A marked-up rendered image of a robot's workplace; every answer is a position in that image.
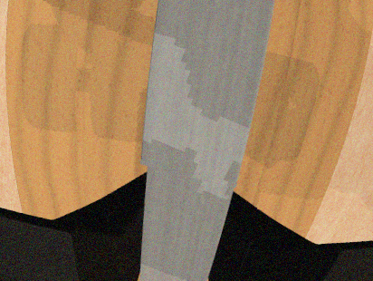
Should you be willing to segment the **light brown wooden board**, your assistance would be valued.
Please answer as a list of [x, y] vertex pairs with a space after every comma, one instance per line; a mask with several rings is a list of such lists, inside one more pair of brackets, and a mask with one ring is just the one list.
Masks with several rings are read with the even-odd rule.
[[[24, 214], [55, 220], [140, 165], [158, 0], [8, 0], [6, 99]], [[234, 192], [306, 238], [347, 138], [373, 0], [275, 0]]]

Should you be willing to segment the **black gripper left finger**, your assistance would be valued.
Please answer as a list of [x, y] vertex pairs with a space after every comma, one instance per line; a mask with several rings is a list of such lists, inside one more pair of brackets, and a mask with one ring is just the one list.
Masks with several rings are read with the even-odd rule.
[[0, 281], [138, 281], [146, 176], [55, 220], [0, 208]]

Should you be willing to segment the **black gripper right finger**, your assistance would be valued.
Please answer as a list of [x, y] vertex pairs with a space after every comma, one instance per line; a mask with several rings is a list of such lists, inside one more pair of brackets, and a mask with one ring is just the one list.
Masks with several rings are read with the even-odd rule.
[[373, 281], [373, 240], [310, 242], [233, 192], [208, 281]]

